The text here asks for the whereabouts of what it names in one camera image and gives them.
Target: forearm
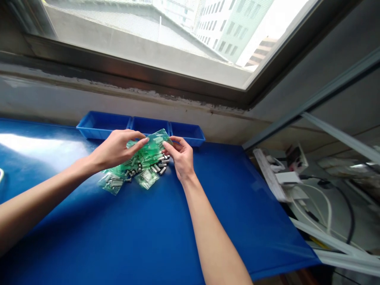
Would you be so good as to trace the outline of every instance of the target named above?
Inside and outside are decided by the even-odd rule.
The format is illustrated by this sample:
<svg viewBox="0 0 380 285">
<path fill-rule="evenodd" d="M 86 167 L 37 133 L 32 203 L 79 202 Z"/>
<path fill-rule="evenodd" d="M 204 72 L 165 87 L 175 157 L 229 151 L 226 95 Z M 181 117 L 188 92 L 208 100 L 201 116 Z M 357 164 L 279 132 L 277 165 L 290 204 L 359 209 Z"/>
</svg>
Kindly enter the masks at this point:
<svg viewBox="0 0 380 285">
<path fill-rule="evenodd" d="M 182 182 L 193 223 L 202 272 L 207 285 L 252 284 L 195 174 Z"/>
<path fill-rule="evenodd" d="M 0 205 L 0 256 L 96 172 L 87 158 Z"/>
</svg>

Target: blue plastic bin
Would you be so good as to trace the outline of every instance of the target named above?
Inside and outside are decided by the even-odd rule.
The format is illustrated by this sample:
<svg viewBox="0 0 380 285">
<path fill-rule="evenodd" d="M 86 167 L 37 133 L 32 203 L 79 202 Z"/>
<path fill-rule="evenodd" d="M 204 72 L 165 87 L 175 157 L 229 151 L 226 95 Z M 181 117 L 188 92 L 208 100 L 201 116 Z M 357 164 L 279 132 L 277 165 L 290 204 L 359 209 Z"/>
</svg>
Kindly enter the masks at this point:
<svg viewBox="0 0 380 285">
<path fill-rule="evenodd" d="M 87 139 L 106 139 L 113 130 L 129 129 L 131 120 L 130 116 L 90 111 L 76 128 Z"/>
<path fill-rule="evenodd" d="M 171 135 L 183 137 L 191 146 L 201 146 L 205 141 L 205 136 L 200 126 L 184 123 L 170 122 Z"/>
<path fill-rule="evenodd" d="M 144 135 L 151 135 L 161 129 L 165 129 L 170 136 L 169 122 L 163 120 L 133 117 L 131 127 L 132 130 L 139 131 Z"/>
</svg>

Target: hand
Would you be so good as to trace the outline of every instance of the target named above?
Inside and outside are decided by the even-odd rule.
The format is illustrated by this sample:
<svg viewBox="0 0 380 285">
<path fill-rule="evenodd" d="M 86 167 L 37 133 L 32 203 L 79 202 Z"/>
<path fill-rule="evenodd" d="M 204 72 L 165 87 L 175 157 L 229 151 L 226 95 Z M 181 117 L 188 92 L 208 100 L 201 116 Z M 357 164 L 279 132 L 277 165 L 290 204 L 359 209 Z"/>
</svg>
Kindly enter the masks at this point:
<svg viewBox="0 0 380 285">
<path fill-rule="evenodd" d="M 195 174 L 193 166 L 193 149 L 182 137 L 171 136 L 170 139 L 174 144 L 172 146 L 167 142 L 163 142 L 163 146 L 165 147 L 163 153 L 171 155 L 174 160 L 177 177 L 183 182 Z"/>
<path fill-rule="evenodd" d="M 140 140 L 133 147 L 127 148 L 127 142 L 135 139 Z M 148 141 L 149 138 L 139 131 L 115 130 L 88 156 L 88 159 L 95 167 L 95 172 L 99 172 L 131 159 Z"/>
</svg>

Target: window glass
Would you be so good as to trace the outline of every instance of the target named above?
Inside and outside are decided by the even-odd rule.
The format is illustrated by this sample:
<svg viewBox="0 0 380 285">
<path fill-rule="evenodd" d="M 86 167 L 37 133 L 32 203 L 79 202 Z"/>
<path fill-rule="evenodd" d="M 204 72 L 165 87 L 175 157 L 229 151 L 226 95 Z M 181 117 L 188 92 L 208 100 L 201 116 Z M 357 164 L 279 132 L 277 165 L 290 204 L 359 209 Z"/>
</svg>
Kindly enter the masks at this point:
<svg viewBox="0 0 380 285">
<path fill-rule="evenodd" d="M 220 47 L 219 47 L 218 51 L 222 51 L 223 48 L 224 48 L 224 45 L 225 45 L 225 44 L 226 44 L 226 42 L 222 42 L 222 43 L 220 44 Z"/>
<path fill-rule="evenodd" d="M 222 9 L 223 9 L 223 5 L 224 5 L 224 0 L 222 1 L 222 5 L 220 6 L 220 10 L 219 10 L 219 12 L 222 11 Z"/>
<path fill-rule="evenodd" d="M 226 21 L 227 21 L 227 20 L 224 20 L 224 21 L 223 21 L 222 26 L 220 27 L 220 31 L 223 31 L 223 28 L 224 28 L 224 25 L 226 24 Z"/>
<path fill-rule="evenodd" d="M 213 49 L 216 47 L 217 43 L 218 43 L 218 39 L 215 40 L 214 45 L 213 45 Z"/>
<path fill-rule="evenodd" d="M 226 51 L 225 51 L 224 53 L 229 53 L 231 47 L 232 47 L 232 44 L 228 44 L 228 46 L 227 46 L 227 48 L 226 48 Z"/>
<path fill-rule="evenodd" d="M 231 56 L 235 54 L 236 50 L 238 49 L 237 46 L 234 46 L 234 48 L 232 49 L 232 52 L 231 52 Z"/>
<path fill-rule="evenodd" d="M 234 28 L 234 26 L 235 26 L 235 23 L 234 23 L 234 22 L 231 22 L 231 23 L 230 23 L 230 26 L 228 27 L 227 34 L 230 34 L 230 33 L 231 33 L 231 31 L 232 31 L 232 29 Z"/>
<path fill-rule="evenodd" d="M 231 2 L 231 5 L 230 5 L 230 7 L 229 7 L 229 9 L 228 9 L 228 10 L 231 10 L 231 9 L 232 9 L 232 7 L 234 6 L 234 4 L 235 4 L 235 0 L 232 0 L 232 2 Z"/>
<path fill-rule="evenodd" d="M 318 0 L 229 0 L 226 3 L 215 0 L 207 4 L 205 0 L 21 2 L 30 2 L 30 7 L 43 7 L 49 19 L 47 24 L 55 32 L 53 40 L 244 90 L 256 75 L 254 69 L 267 64 L 268 57 L 286 44 L 287 37 Z M 28 19 L 38 15 L 20 18 L 28 25 Z M 46 37 L 38 34 L 39 29 L 29 30 Z M 173 58 L 188 61 L 178 65 Z"/>
<path fill-rule="evenodd" d="M 243 9 L 244 4 L 245 4 L 245 0 L 240 0 L 239 6 L 237 7 L 236 12 L 240 13 L 241 10 Z"/>
</svg>

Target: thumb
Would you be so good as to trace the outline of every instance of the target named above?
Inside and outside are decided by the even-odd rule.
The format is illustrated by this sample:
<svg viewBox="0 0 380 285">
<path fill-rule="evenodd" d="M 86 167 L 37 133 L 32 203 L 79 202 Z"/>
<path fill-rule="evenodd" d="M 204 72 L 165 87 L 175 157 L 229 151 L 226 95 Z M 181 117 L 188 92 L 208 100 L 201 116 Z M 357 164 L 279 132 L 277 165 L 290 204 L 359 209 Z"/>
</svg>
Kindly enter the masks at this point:
<svg viewBox="0 0 380 285">
<path fill-rule="evenodd" d="M 139 140 L 135 145 L 127 149 L 129 153 L 132 153 L 134 155 L 137 151 L 139 151 L 146 143 L 149 141 L 149 138 L 144 138 L 142 140 Z"/>
<path fill-rule="evenodd" d="M 163 142 L 162 145 L 164 146 L 164 148 L 167 150 L 167 152 L 175 159 L 176 156 L 179 154 L 178 151 L 172 146 L 170 145 L 168 142 Z"/>
</svg>

